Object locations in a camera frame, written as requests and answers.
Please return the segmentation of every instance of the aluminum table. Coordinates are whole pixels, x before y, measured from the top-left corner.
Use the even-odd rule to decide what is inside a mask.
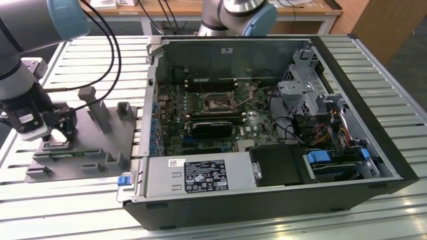
[[[0,150],[0,238],[8,239],[422,239],[427,236],[427,115],[358,39],[320,36],[410,162],[420,181],[391,195],[382,195],[350,211],[147,231],[116,201],[117,178],[24,183],[25,170],[40,141],[23,142],[15,131]],[[120,36],[123,74],[107,106],[129,101],[144,110],[147,85],[147,36]],[[101,36],[81,37],[59,46],[49,71],[40,82],[47,88],[72,87],[105,72],[109,45]],[[97,97],[115,79],[111,73],[95,85]],[[330,80],[334,91],[338,87]],[[51,93],[53,101],[72,107],[83,102],[77,92]],[[133,161],[137,162],[139,118]]]

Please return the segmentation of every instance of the black cable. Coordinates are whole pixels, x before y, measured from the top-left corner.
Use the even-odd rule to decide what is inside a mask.
[[[116,77],[115,77],[115,80],[113,80],[113,83],[111,85],[111,88],[108,89],[107,93],[104,94],[104,96],[101,96],[99,99],[96,99],[95,101],[71,109],[68,112],[75,112],[80,109],[84,109],[85,107],[88,107],[89,105],[93,105],[93,104],[97,104],[100,101],[103,101],[108,95],[111,94],[111,92],[113,91],[115,87],[116,87],[116,84],[119,82],[119,78],[120,78],[120,74],[121,74],[121,52],[120,52],[120,46],[119,46],[119,42],[117,42],[117,38],[116,38],[116,35],[113,33],[113,30],[112,28],[109,27],[105,19],[103,18],[101,14],[99,13],[99,11],[96,11],[96,9],[91,6],[91,4],[88,4],[88,2],[85,0],[80,0],[80,2],[93,11],[93,13],[96,14],[96,16],[99,17],[100,21],[103,22],[103,24],[105,25],[105,28],[111,34],[111,37],[112,37],[112,40],[113,40],[113,43],[115,43],[115,47],[116,47],[116,51],[117,51],[117,74],[116,74]]]
[[[104,73],[104,75],[97,80],[95,80],[91,83],[84,84],[81,86],[75,86],[75,87],[67,88],[65,89],[67,91],[73,91],[73,90],[77,90],[77,89],[83,89],[83,88],[87,88],[87,87],[92,86],[93,84],[99,83],[107,77],[107,75],[111,73],[113,65],[115,65],[115,57],[116,56],[115,56],[115,47],[113,47],[112,39],[111,39],[105,29],[100,25],[100,23],[95,20],[95,18],[88,14],[87,11],[84,11],[84,14],[91,19],[91,21],[95,23],[95,25],[99,27],[100,31],[104,33],[104,35],[105,35],[105,37],[108,39],[108,43],[109,43],[109,47],[111,47],[111,63],[109,63],[109,67],[107,69],[107,72]]]
[[[290,2],[290,0],[286,0],[288,2],[288,4],[291,4],[292,6],[284,5],[280,0],[278,0],[279,4],[286,7],[286,8],[292,8],[294,10],[294,21],[292,21],[292,27],[291,27],[291,34],[294,33],[294,26],[295,26],[295,22],[296,22],[296,11],[295,9],[303,9],[303,6],[295,6],[294,3]]]
[[[165,20],[167,20],[168,26],[170,26],[170,28],[172,29],[172,24],[171,24],[171,21],[170,21],[170,16],[168,16],[168,14],[167,14],[165,8],[163,7],[161,1],[157,0],[157,2],[159,2],[159,5],[160,5],[163,14],[164,14],[164,16],[165,16]]]
[[[103,32],[103,34],[104,34],[105,37],[107,37],[107,40],[108,40],[108,43],[109,43],[109,47],[111,47],[111,63],[109,63],[109,67],[108,67],[105,73],[103,74],[103,76],[101,76],[97,80],[89,82],[88,84],[84,84],[84,85],[81,85],[81,86],[69,87],[69,88],[68,88],[68,87],[47,88],[45,91],[47,91],[48,93],[67,92],[67,91],[73,91],[73,90],[77,90],[77,89],[87,88],[87,87],[92,86],[93,84],[99,83],[99,82],[107,77],[107,75],[108,75],[108,74],[111,73],[111,71],[112,71],[112,68],[113,68],[113,65],[115,65],[115,57],[116,57],[116,56],[115,56],[115,47],[113,47],[112,39],[111,39],[111,37],[109,37],[105,29],[104,29],[103,26],[100,25],[100,23],[95,20],[95,18],[88,14],[87,11],[84,11],[84,14],[85,14],[85,16],[91,19],[91,21],[95,23],[95,25],[97,26],[97,28],[100,29],[100,31]]]
[[[187,26],[188,21],[184,22],[183,26],[180,27],[179,31],[182,31],[184,29],[184,27]]]
[[[274,71],[272,71],[271,69],[268,69],[268,68],[262,68],[259,71],[256,71],[256,72],[252,74],[251,78],[255,79],[256,76],[258,76],[262,72],[268,72],[278,80],[280,80],[280,78],[278,77],[278,75],[276,75],[276,74],[274,73]]]
[[[156,23],[155,23],[155,21],[153,21],[152,17],[149,16],[149,14],[148,14],[148,12],[147,12],[147,10],[145,10],[145,8],[144,8],[143,4],[141,4],[141,1],[140,1],[140,0],[137,0],[137,3],[139,3],[139,5],[140,5],[141,10],[144,11],[144,13],[145,13],[145,15],[147,15],[147,18],[149,19],[149,21],[151,21],[151,23],[152,23],[153,27],[159,30],[159,29],[160,29],[160,27],[156,25]]]
[[[168,0],[164,0],[164,3],[165,3],[165,6],[167,6],[168,11],[171,12],[172,18],[174,18],[174,22],[175,22],[175,26],[176,26],[178,34],[179,34],[179,35],[182,35],[182,30],[180,30],[180,28],[179,28],[179,23],[176,22],[175,15],[174,15],[174,12],[172,12],[172,9],[171,9],[171,7],[170,7]]]
[[[271,112],[271,103],[272,103],[272,98],[274,98],[274,92],[275,91],[279,91],[279,87],[276,87],[272,92],[271,92],[271,95],[270,95],[270,99],[268,99],[268,113],[270,113],[270,117],[272,119],[272,122],[275,123],[275,125],[284,131],[284,133],[288,133],[294,139],[298,141],[299,144],[304,145],[304,146],[310,146],[310,144],[307,142],[304,142],[300,137],[294,133],[291,132],[288,129],[286,129],[279,123],[278,121],[274,119],[274,116],[272,116],[272,112]]]

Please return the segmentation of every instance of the red wire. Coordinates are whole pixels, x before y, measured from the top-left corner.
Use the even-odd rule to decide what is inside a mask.
[[[318,137],[319,137],[320,128],[324,127],[324,126],[326,126],[324,124],[320,124],[320,125],[318,126],[318,129],[316,129],[316,131],[315,131],[315,138],[316,138],[316,139],[318,139]]]

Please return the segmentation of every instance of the warning label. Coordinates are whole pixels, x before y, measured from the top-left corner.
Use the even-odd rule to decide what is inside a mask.
[[[224,160],[186,162],[184,176],[190,194],[228,190]]]

